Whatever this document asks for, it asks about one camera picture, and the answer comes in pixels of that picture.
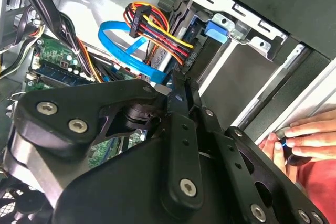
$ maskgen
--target hand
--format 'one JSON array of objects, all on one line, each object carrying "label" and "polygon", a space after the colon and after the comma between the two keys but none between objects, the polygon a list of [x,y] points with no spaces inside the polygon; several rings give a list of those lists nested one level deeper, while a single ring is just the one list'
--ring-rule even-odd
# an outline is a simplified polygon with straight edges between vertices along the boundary
[{"label": "hand", "polygon": [[312,161],[336,158],[336,110],[292,123],[285,131],[293,154],[313,157]]},{"label": "hand", "polygon": [[278,141],[275,133],[269,134],[266,140],[263,140],[259,148],[268,156],[279,169],[293,182],[296,182],[297,167],[286,165],[284,158],[284,149]]}]

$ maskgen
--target cable connector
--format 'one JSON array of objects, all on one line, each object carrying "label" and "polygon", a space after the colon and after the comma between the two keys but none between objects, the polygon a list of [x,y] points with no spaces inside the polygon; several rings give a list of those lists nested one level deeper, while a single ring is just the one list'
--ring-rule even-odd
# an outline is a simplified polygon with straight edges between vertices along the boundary
[{"label": "cable connector", "polygon": [[142,16],[146,15],[147,17],[149,17],[151,12],[152,12],[152,7],[150,5],[142,5],[142,6],[139,6],[136,9],[135,17],[134,17],[133,22],[131,24],[131,31],[130,31],[130,36],[132,38],[138,38],[139,37],[138,31],[139,31]]}]

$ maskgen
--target blue drive latch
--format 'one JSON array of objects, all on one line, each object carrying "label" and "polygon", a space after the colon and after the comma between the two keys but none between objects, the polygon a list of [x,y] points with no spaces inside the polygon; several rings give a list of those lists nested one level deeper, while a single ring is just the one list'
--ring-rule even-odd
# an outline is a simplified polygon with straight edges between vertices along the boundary
[{"label": "blue drive latch", "polygon": [[227,30],[212,21],[208,22],[204,33],[223,44],[227,41]]}]

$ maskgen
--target fingernail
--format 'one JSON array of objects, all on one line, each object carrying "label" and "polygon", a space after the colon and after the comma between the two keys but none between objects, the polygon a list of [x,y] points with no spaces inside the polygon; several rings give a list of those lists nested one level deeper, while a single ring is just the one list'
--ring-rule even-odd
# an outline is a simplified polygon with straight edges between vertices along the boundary
[{"label": "fingernail", "polygon": [[268,135],[267,140],[269,140],[269,141],[276,141],[276,140],[277,140],[277,136],[276,136],[276,134],[275,134],[275,133],[270,133],[270,134]]},{"label": "fingernail", "polygon": [[293,122],[293,123],[291,123],[289,126],[290,126],[290,127],[299,126],[299,123],[297,123],[297,122]]},{"label": "fingernail", "polygon": [[302,154],[301,148],[299,148],[299,147],[294,147],[294,148],[292,149],[292,153],[293,153],[294,155],[300,155],[300,154]]},{"label": "fingernail", "polygon": [[289,148],[293,148],[295,146],[295,141],[294,139],[287,139],[286,140],[286,145],[289,147]]},{"label": "fingernail", "polygon": [[294,135],[294,132],[293,132],[292,129],[288,129],[288,130],[286,130],[286,131],[284,132],[284,134],[285,134],[286,137],[294,137],[294,136],[295,136],[295,135]]},{"label": "fingernail", "polygon": [[275,142],[274,148],[277,149],[277,150],[281,150],[282,144],[280,142]]}]

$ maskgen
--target silver screw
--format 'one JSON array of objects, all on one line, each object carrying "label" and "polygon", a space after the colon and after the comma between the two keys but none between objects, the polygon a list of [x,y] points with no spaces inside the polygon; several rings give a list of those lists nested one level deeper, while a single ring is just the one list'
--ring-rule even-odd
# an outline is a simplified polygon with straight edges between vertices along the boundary
[{"label": "silver screw", "polygon": [[88,125],[81,119],[73,119],[69,122],[69,129],[76,133],[84,133],[88,130]]},{"label": "silver screw", "polygon": [[308,217],[308,215],[302,211],[301,209],[298,210],[299,215],[301,216],[301,218],[306,222],[306,223],[310,223],[310,219]]},{"label": "silver screw", "polygon": [[187,178],[181,179],[180,188],[182,192],[189,197],[194,197],[196,195],[197,190],[195,184]]},{"label": "silver screw", "polygon": [[317,222],[319,224],[323,224],[323,220],[321,219],[321,217],[317,213],[315,213],[315,212],[311,212],[311,213],[313,214],[314,218],[317,220]]},{"label": "silver screw", "polygon": [[237,134],[237,136],[243,136],[243,134],[239,130],[235,130],[235,133]]},{"label": "silver screw", "polygon": [[143,90],[146,91],[146,92],[148,92],[148,93],[152,92],[152,90],[149,87],[147,87],[147,86],[144,86]]},{"label": "silver screw", "polygon": [[175,97],[176,97],[176,99],[178,99],[179,101],[181,101],[181,102],[183,101],[183,98],[182,98],[179,94],[177,94]]},{"label": "silver screw", "polygon": [[252,204],[251,205],[251,212],[254,217],[256,217],[257,220],[260,222],[265,222],[266,221],[266,214],[262,210],[261,207],[259,207],[257,204]]},{"label": "silver screw", "polygon": [[205,112],[206,112],[209,116],[213,116],[213,115],[214,115],[214,113],[213,113],[211,110],[209,110],[209,109],[206,109]]},{"label": "silver screw", "polygon": [[51,102],[40,102],[36,109],[43,115],[53,115],[57,112],[57,106]]}]

